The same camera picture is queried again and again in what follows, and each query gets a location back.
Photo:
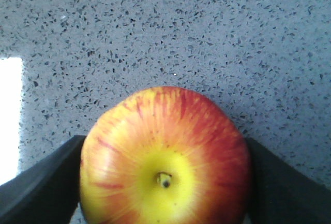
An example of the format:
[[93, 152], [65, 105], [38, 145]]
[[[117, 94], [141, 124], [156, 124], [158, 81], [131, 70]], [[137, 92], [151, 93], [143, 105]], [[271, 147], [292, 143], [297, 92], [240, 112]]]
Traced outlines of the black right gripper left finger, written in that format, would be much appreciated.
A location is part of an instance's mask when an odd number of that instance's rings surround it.
[[79, 203], [85, 136], [74, 136], [1, 185], [1, 223], [70, 223]]

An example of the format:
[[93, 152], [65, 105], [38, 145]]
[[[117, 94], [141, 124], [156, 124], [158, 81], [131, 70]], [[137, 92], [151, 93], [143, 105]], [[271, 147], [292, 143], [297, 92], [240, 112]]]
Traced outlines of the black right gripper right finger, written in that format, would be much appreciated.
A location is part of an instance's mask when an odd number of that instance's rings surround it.
[[330, 223], [330, 190], [301, 174], [252, 138], [252, 223]]

